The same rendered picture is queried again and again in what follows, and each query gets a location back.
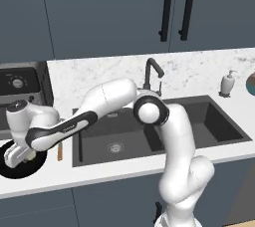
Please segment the grey wall cupboard door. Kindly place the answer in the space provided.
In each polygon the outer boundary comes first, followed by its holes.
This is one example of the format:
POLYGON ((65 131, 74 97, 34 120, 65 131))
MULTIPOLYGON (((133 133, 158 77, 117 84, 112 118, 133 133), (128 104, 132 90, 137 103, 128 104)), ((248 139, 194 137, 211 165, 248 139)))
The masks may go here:
POLYGON ((53 59, 45 0, 0 0, 0 63, 53 59))
POLYGON ((188 37, 180 40, 185 0, 174 0, 171 52, 255 47, 255 0, 193 0, 188 37))
POLYGON ((163 0, 45 0, 55 58, 166 53, 163 0))

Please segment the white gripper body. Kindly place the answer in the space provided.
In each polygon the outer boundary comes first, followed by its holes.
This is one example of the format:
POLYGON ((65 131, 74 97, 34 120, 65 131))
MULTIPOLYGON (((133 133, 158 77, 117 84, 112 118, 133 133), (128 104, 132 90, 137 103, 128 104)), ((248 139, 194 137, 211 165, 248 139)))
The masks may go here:
POLYGON ((5 164, 10 168, 15 168, 23 161, 27 161, 26 157, 34 151, 27 145, 19 145, 14 142, 8 147, 4 153, 5 164))

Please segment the black microwave oven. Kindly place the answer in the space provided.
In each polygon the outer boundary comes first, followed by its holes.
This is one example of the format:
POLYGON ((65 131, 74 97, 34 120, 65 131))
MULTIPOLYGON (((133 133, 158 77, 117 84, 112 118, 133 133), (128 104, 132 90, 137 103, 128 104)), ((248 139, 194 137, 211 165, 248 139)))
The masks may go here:
POLYGON ((6 108, 18 100, 40 106, 54 104, 46 61, 0 64, 0 140, 11 138, 6 108))

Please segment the brown and teal round object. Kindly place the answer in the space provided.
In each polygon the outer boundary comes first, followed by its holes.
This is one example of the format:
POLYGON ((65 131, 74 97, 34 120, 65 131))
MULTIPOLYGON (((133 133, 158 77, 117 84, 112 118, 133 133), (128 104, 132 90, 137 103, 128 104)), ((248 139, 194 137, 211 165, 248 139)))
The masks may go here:
POLYGON ((246 80, 246 90, 252 96, 255 96, 255 73, 251 74, 246 80))

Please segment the black tap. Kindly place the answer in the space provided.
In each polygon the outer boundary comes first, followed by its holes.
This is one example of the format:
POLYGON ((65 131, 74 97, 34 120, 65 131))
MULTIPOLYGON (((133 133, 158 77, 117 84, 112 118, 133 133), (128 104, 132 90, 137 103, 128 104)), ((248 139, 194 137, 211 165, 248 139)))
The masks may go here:
POLYGON ((161 88, 158 88, 157 91, 153 91, 150 88, 150 69, 154 69, 157 73, 157 76, 161 79, 164 76, 164 71, 161 68, 161 66, 156 62, 154 58, 148 58, 145 64, 145 74, 144 74, 144 83, 142 88, 146 92, 154 93, 158 95, 159 97, 161 96, 161 88))

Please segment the grey base drawer front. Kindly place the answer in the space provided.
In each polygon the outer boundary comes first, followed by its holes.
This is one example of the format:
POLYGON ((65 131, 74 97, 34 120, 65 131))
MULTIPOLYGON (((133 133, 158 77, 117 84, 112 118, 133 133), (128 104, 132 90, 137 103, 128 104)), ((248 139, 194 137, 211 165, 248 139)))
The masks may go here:
POLYGON ((0 199, 0 227, 79 227, 72 190, 0 199))

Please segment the black kitchen sink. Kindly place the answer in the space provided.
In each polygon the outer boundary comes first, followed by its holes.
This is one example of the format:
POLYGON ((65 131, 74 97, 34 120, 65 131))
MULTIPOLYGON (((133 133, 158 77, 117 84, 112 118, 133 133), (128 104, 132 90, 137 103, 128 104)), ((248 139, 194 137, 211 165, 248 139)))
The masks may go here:
MULTIPOLYGON (((209 96, 168 99, 184 106, 197 148, 245 142, 248 134, 209 96)), ((98 164, 164 153, 155 127, 142 125, 122 108, 73 136, 73 165, 98 164)))

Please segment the grey base cupboard door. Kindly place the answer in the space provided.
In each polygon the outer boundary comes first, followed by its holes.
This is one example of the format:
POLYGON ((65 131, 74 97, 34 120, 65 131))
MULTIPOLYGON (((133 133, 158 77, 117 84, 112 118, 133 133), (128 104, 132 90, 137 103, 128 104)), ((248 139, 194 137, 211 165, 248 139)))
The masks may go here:
POLYGON ((203 227, 255 219, 255 158, 216 164, 195 216, 203 227))
POLYGON ((154 227, 161 174, 125 178, 73 189, 80 227, 154 227))

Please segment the black bowl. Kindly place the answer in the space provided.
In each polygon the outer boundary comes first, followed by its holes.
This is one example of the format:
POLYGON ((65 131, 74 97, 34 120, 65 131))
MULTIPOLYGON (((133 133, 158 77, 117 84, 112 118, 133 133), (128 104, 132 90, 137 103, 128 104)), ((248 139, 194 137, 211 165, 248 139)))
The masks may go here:
POLYGON ((9 179, 21 179, 28 177, 37 172, 47 159, 47 152, 42 151, 36 154, 33 160, 21 162, 15 168, 10 168, 5 164, 4 153, 14 144, 13 140, 9 140, 0 147, 0 175, 9 179))

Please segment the white soap dispenser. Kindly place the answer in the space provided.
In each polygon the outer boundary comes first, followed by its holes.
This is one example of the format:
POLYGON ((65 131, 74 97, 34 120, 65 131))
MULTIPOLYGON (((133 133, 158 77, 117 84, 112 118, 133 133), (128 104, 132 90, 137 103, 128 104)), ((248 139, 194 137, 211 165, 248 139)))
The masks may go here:
POLYGON ((226 76, 222 77, 219 95, 221 95, 224 98, 230 97, 230 93, 234 87, 235 78, 233 77, 233 73, 234 70, 230 70, 226 76))

